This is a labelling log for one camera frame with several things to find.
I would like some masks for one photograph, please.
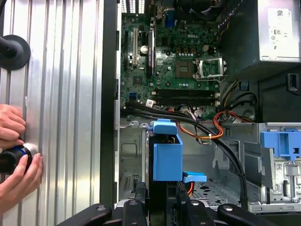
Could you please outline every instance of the green circuit board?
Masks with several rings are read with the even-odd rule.
[[[141,47],[145,45],[143,33],[147,34],[150,21],[143,17],[123,16],[122,28],[121,108],[125,107],[131,93],[136,93],[137,102],[145,104],[148,99],[153,99],[152,95],[156,90],[219,91],[218,81],[197,81],[192,77],[191,72],[188,72],[195,70],[195,65],[192,63],[194,59],[206,60],[219,56],[216,23],[186,24],[181,22],[176,27],[171,28],[165,26],[164,20],[157,20],[155,26],[155,68],[151,78],[147,78],[146,74],[147,56],[138,54],[137,65],[135,66],[133,66],[132,56],[135,39],[134,29],[139,31],[137,45],[140,52]],[[217,74],[219,70],[216,61],[204,61],[203,67],[204,76]],[[215,113],[214,105],[196,107],[202,108],[203,116],[209,117]]]

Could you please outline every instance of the human hand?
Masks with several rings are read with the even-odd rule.
[[[36,154],[24,174],[28,155],[24,155],[14,173],[0,184],[0,215],[17,205],[23,198],[36,190],[41,182],[42,157]]]
[[[24,144],[19,137],[25,131],[25,125],[19,110],[9,105],[0,105],[0,148]]]

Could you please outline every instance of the capacitor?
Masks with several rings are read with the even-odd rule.
[[[141,52],[142,54],[147,54],[147,46],[141,46],[140,52]]]

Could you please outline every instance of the black knob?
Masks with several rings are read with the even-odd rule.
[[[0,37],[0,67],[18,70],[28,63],[31,55],[29,44],[20,36]]]
[[[33,156],[36,154],[36,149],[28,143],[21,146],[15,146],[10,149],[6,149],[0,153],[0,173],[12,174],[18,165],[23,155],[28,155],[27,166],[25,171],[28,170]]]

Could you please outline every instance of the dell logo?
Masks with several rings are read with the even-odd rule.
[[[187,38],[195,38],[198,39],[198,35],[197,34],[188,34]]]

